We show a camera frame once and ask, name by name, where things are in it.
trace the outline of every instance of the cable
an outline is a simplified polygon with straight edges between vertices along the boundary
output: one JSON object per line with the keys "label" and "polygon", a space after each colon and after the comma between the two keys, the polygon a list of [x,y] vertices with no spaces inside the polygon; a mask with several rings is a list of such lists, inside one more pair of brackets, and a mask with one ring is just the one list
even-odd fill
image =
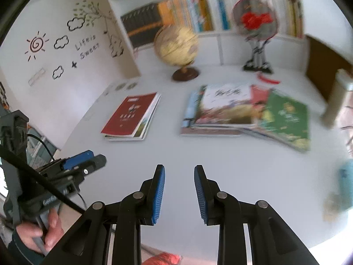
{"label": "cable", "polygon": [[81,195],[79,192],[77,193],[77,195],[78,195],[79,197],[81,197],[81,199],[82,199],[82,201],[83,201],[83,206],[84,206],[85,209],[87,210],[87,203],[86,203],[86,201],[83,199],[82,195]]}
{"label": "cable", "polygon": [[34,134],[27,133],[27,136],[35,138],[35,139],[38,140],[42,145],[44,145],[45,149],[46,149],[47,152],[49,153],[49,155],[50,155],[50,157],[52,158],[52,160],[55,161],[54,156],[52,155],[52,153],[50,152],[49,148],[47,147],[47,145],[44,143],[43,140],[41,140],[39,137],[35,136]]}
{"label": "cable", "polygon": [[6,160],[9,164],[16,167],[17,169],[27,173],[36,182],[38,182],[41,186],[43,186],[46,190],[48,190],[51,194],[55,195],[60,201],[65,203],[67,206],[71,207],[73,210],[81,214],[85,212],[83,208],[79,207],[76,203],[72,202],[69,198],[67,198],[64,194],[57,190],[54,185],[52,185],[45,179],[45,177],[41,176],[32,167],[30,167],[27,163],[19,159],[15,154],[13,154],[1,144],[0,157]]}

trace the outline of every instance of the human hand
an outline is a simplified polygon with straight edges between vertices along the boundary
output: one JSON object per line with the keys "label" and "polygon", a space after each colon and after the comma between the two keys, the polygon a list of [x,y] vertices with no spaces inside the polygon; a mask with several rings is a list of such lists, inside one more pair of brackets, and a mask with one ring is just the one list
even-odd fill
{"label": "human hand", "polygon": [[[48,221],[49,229],[47,235],[45,236],[44,248],[49,252],[64,235],[64,230],[61,227],[61,220],[58,213],[54,208],[51,208],[49,211]],[[20,236],[21,241],[27,246],[27,248],[38,253],[42,253],[32,239],[32,237],[41,237],[43,235],[42,229],[33,223],[23,222],[16,227],[16,231],[18,236]]]}

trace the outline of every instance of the tabletop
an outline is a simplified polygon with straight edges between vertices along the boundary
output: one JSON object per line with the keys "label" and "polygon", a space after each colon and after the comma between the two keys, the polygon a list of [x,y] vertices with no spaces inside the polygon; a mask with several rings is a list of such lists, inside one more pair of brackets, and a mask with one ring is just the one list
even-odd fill
{"label": "tabletop", "polygon": [[[216,260],[218,226],[206,226],[200,216],[194,167],[203,165],[207,178],[239,201],[266,200],[310,248],[341,231],[346,216],[323,219],[324,202],[338,193],[338,169],[349,158],[343,133],[327,130],[320,120],[326,102],[301,72],[275,68],[275,88],[308,105],[311,150],[301,153],[272,140],[246,134],[240,137],[195,137],[179,134],[191,91],[205,84],[254,83],[265,85],[254,73],[237,66],[200,67],[200,76],[186,83],[171,73],[156,71],[135,80],[128,90],[112,83],[76,126],[60,156],[85,150],[107,158],[106,167],[89,175],[81,185],[87,204],[121,201],[153,177],[157,164],[165,167],[161,215],[155,226],[142,226],[142,243],[185,256]],[[106,122],[128,95],[159,92],[147,137],[143,141],[109,142],[101,135]]]}

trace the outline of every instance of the sun drawing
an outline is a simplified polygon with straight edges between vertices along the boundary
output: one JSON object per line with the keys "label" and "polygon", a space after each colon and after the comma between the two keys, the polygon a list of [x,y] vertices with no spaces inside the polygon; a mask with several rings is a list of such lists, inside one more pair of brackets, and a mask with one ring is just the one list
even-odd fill
{"label": "sun drawing", "polygon": [[49,39],[44,40],[45,34],[42,37],[38,37],[39,36],[39,31],[37,33],[37,36],[35,36],[32,40],[27,40],[27,42],[30,43],[29,45],[29,51],[31,51],[33,53],[33,57],[34,59],[36,59],[36,55],[35,53],[42,50],[43,52],[45,52],[45,49],[43,49],[44,43],[49,41]]}

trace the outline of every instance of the yellow globe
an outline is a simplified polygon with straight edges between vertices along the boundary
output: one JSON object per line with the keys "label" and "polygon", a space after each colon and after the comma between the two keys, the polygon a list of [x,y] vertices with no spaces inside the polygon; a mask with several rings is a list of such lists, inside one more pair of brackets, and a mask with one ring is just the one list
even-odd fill
{"label": "yellow globe", "polygon": [[186,66],[197,55],[197,35],[188,27],[169,25],[163,27],[155,37],[156,54],[172,66]]}

